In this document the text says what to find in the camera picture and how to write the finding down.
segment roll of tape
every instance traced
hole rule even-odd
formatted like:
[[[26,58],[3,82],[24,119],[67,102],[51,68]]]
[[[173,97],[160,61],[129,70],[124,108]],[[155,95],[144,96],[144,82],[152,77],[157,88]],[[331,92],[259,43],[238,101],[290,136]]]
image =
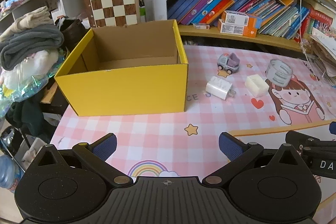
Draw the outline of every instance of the roll of tape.
[[[293,75],[292,68],[285,62],[278,59],[272,59],[266,70],[266,77],[273,84],[280,87],[285,87],[288,85]]]

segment iridescent plastic wrap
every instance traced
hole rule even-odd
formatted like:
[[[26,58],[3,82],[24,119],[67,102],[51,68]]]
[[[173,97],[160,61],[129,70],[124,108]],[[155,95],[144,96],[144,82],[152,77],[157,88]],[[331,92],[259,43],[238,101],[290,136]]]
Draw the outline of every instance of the iridescent plastic wrap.
[[[28,78],[26,77],[27,79],[25,79],[25,73],[23,72],[22,65],[18,64],[16,65],[14,70],[10,72],[12,73],[12,75],[15,76],[12,78],[15,78],[14,81],[16,85],[15,83],[13,83],[13,79],[11,80],[10,84],[7,84],[11,85],[12,89],[9,89],[6,86],[6,80],[1,80],[3,83],[0,85],[0,117],[5,116],[13,102],[22,102],[23,100],[32,97],[42,88],[44,88],[44,86],[48,83],[49,78],[53,77],[56,74],[61,64],[65,60],[66,53],[62,49],[59,49],[57,53],[58,57],[56,56],[55,59],[57,61],[52,65],[51,69],[48,70],[47,73],[29,76]]]

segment gray folded cloth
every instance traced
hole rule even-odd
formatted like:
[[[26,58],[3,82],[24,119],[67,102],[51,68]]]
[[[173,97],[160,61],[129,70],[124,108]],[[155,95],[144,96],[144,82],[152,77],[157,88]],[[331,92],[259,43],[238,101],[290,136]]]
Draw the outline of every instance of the gray folded cloth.
[[[0,43],[0,63],[5,70],[13,70],[31,54],[59,48],[64,41],[63,34],[55,25],[41,25],[28,29]]]

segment toy car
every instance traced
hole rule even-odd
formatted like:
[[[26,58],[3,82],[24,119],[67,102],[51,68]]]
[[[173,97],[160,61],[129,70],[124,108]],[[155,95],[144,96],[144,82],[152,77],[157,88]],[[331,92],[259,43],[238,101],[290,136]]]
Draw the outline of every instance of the toy car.
[[[235,73],[239,70],[240,59],[234,53],[222,54],[217,61],[219,70],[225,70],[228,74]]]

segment open box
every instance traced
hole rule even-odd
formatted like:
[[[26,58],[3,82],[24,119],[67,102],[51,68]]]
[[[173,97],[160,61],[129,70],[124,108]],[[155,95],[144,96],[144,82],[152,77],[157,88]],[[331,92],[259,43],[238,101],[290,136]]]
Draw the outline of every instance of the open box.
[[[91,29],[55,75],[79,116],[182,112],[188,61],[175,20]]]

